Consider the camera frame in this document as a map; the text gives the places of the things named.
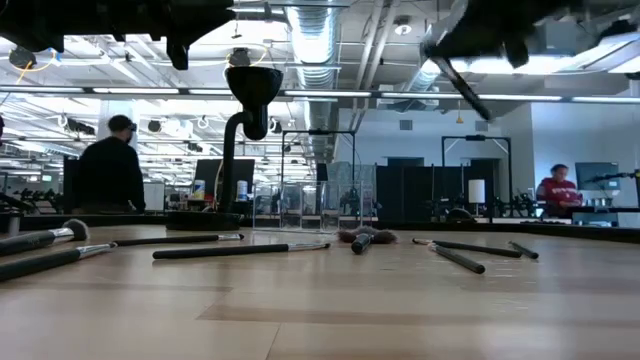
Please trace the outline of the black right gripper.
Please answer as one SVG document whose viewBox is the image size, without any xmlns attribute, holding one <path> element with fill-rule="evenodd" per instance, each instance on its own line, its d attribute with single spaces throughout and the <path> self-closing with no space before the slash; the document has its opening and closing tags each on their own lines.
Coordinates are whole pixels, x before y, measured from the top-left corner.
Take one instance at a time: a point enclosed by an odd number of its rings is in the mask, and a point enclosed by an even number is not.
<svg viewBox="0 0 640 360">
<path fill-rule="evenodd" d="M 504 54 L 513 68 L 524 66 L 529 61 L 526 38 L 535 31 L 535 24 L 564 7 L 562 0 L 468 1 L 453 29 L 441 40 L 425 44 L 425 55 L 476 113 L 491 121 L 489 109 L 446 58 Z"/>
</svg>

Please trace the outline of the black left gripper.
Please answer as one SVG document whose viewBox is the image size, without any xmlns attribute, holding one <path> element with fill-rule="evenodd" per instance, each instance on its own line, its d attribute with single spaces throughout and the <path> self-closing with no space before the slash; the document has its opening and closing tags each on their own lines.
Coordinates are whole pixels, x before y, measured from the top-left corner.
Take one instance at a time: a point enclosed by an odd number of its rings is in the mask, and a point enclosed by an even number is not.
<svg viewBox="0 0 640 360">
<path fill-rule="evenodd" d="M 231 1 L 110 0 L 99 2 L 101 35 L 125 41 L 129 34 L 167 38 L 167 56 L 176 70 L 189 67 L 188 46 L 235 18 Z"/>
</svg>

